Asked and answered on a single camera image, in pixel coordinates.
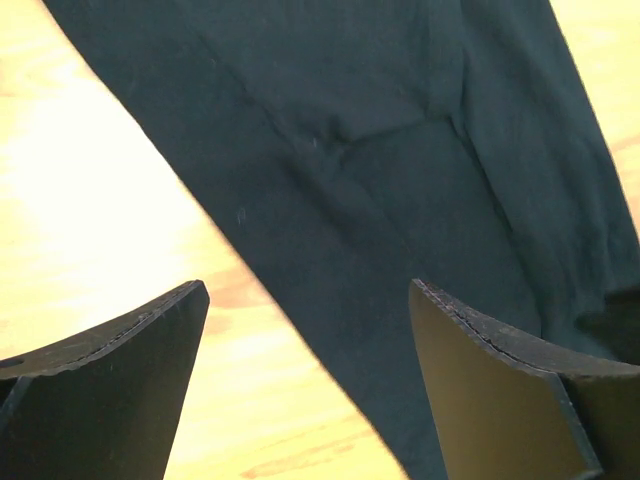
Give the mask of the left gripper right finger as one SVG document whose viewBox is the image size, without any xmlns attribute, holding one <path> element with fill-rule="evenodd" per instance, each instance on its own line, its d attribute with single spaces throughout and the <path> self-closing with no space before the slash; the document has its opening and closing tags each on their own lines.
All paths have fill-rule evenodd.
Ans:
<svg viewBox="0 0 640 480">
<path fill-rule="evenodd" d="M 635 479 L 639 369 L 549 343 L 414 281 L 413 336 L 452 479 Z"/>
</svg>

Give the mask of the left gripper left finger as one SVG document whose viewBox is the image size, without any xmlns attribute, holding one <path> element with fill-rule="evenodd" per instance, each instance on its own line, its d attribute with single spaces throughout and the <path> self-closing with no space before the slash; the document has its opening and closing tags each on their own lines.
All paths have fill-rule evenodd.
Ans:
<svg viewBox="0 0 640 480">
<path fill-rule="evenodd" d="M 208 307 L 204 283 L 189 281 L 2 360 L 2 478 L 163 478 Z"/>
</svg>

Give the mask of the black t shirt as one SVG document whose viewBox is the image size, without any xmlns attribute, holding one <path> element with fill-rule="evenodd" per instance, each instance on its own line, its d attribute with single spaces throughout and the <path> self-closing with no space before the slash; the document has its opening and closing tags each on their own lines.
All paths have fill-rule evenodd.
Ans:
<svg viewBox="0 0 640 480">
<path fill-rule="evenodd" d="M 639 244 L 549 2 L 47 7 L 410 478 L 446 477 L 413 279 L 607 355 Z"/>
</svg>

